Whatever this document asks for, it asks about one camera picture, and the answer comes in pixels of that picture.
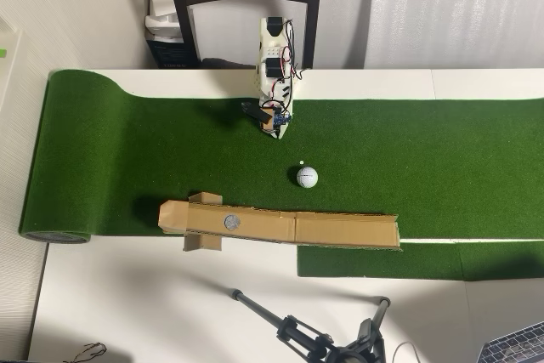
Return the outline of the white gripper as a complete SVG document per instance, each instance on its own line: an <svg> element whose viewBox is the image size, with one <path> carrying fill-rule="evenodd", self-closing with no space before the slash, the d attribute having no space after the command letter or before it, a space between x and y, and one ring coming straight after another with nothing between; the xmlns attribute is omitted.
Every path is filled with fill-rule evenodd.
<svg viewBox="0 0 544 363"><path fill-rule="evenodd" d="M275 105L273 107L272 129L264 129L264 132L275 139L281 139L292 121L292 113L280 106L286 105L291 98L292 88L297 84L296 80L269 79L262 84L260 105Z"/></svg>

